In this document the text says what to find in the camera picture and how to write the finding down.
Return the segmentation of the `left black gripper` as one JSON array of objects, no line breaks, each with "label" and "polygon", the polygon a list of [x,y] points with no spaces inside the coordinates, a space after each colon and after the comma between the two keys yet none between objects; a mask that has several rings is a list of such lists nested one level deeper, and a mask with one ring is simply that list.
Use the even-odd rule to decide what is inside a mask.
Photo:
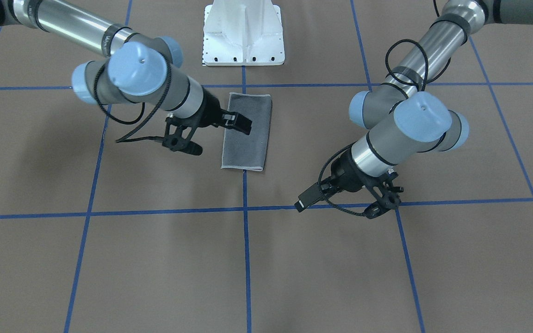
[{"label": "left black gripper", "polygon": [[[365,176],[369,174],[359,168],[350,150],[335,158],[330,170],[331,175],[326,179],[326,182],[316,182],[298,196],[298,200],[294,204],[298,212],[302,212],[318,202],[325,202],[339,192],[358,192],[365,188]],[[380,175],[374,177],[381,176],[386,172],[390,172],[390,170],[385,169]]]}]

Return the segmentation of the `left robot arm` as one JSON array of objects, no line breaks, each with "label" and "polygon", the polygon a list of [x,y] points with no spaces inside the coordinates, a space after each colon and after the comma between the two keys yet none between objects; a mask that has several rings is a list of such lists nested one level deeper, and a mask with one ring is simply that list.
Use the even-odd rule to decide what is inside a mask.
[{"label": "left robot arm", "polygon": [[401,204],[402,187],[393,184],[394,167],[417,153],[447,152],[463,145],[470,125],[427,91],[453,54],[485,25],[533,25],[533,0],[449,0],[420,41],[403,39],[412,50],[391,68],[379,87],[357,93],[349,118],[367,133],[323,165],[317,181],[295,203],[304,211],[318,202],[331,203],[339,192],[367,189],[374,202],[361,213],[373,219]]}]

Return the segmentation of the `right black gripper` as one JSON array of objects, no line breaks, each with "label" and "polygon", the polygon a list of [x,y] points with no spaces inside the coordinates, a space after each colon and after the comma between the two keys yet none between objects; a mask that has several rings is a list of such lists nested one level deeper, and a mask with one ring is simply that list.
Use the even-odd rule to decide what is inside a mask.
[{"label": "right black gripper", "polygon": [[222,109],[220,102],[205,88],[191,88],[184,104],[167,117],[167,134],[193,135],[205,127],[224,127],[250,135],[252,120],[239,112]]}]

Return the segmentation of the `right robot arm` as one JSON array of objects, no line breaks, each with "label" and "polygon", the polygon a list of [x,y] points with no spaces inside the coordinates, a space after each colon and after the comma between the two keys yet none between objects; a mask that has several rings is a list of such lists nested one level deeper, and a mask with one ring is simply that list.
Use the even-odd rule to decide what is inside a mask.
[{"label": "right robot arm", "polygon": [[63,37],[104,58],[72,74],[79,99],[103,112],[111,104],[150,104],[167,112],[175,131],[224,127],[248,135],[252,122],[223,110],[202,85],[180,70],[183,54],[170,37],[150,38],[65,0],[0,0],[0,27],[23,25]]}]

